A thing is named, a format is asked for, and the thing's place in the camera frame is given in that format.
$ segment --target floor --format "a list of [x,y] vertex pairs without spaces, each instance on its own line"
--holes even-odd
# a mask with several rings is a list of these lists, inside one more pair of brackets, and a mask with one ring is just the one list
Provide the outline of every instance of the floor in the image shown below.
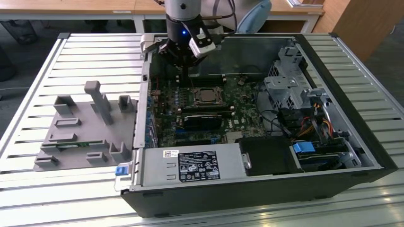
[[[3,96],[3,99],[0,100],[0,136],[4,134],[13,114],[28,91],[25,88],[13,90],[1,89],[11,87],[29,88],[60,32],[89,33],[92,30],[92,25],[81,20],[37,20],[32,21],[32,26],[40,39],[35,44],[24,46],[16,43],[5,29],[0,26],[0,46],[17,67],[16,76],[11,80],[0,82],[0,95]],[[107,25],[107,30],[111,33],[135,32],[133,22],[123,21],[123,25],[117,26],[117,22],[111,20]],[[375,51],[372,57],[365,62],[365,66],[369,68],[401,105],[404,105],[404,79],[401,79],[404,72],[403,59],[404,20],[397,24],[395,32],[384,39],[384,42]]]

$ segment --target warning label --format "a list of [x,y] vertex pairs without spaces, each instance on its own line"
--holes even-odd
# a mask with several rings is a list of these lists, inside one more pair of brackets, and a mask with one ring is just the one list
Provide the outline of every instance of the warning label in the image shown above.
[[220,179],[216,151],[179,153],[179,176],[181,182]]

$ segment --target blue release tab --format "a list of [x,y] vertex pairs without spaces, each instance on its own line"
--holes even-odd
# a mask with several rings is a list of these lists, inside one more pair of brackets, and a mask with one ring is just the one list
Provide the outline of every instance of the blue release tab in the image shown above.
[[129,174],[128,172],[129,167],[128,166],[117,166],[115,170],[115,176],[125,176]]
[[313,144],[311,142],[299,142],[293,144],[295,153],[316,152]]

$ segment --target slatted metal table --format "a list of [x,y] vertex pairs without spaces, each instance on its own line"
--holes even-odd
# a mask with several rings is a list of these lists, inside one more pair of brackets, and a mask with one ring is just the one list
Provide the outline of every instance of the slatted metal table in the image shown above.
[[[109,100],[139,97],[140,34],[60,38],[0,141],[0,226],[377,226],[404,222],[404,110],[339,38],[305,35],[399,171],[331,199],[144,219],[113,189],[115,167],[33,172],[57,95],[89,101],[99,80]],[[319,87],[321,82],[309,71]]]

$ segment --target cable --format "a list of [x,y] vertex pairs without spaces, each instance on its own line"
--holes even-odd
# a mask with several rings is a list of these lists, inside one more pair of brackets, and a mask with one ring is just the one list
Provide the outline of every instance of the cable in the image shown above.
[[237,23],[237,17],[236,17],[236,4],[235,4],[235,0],[227,0],[228,1],[228,4],[232,8],[232,14],[233,14],[233,19],[235,19],[235,30],[227,34],[223,35],[223,38],[225,37],[229,37],[231,35],[233,35],[236,32],[237,32],[237,26],[239,26],[239,23]]
[[29,88],[28,87],[9,87],[9,88],[1,88],[0,91],[15,90],[15,89],[29,89]]
[[153,1],[155,1],[155,3],[157,3],[160,6],[164,5],[164,2],[163,2],[163,1],[159,1],[159,0],[153,0]]

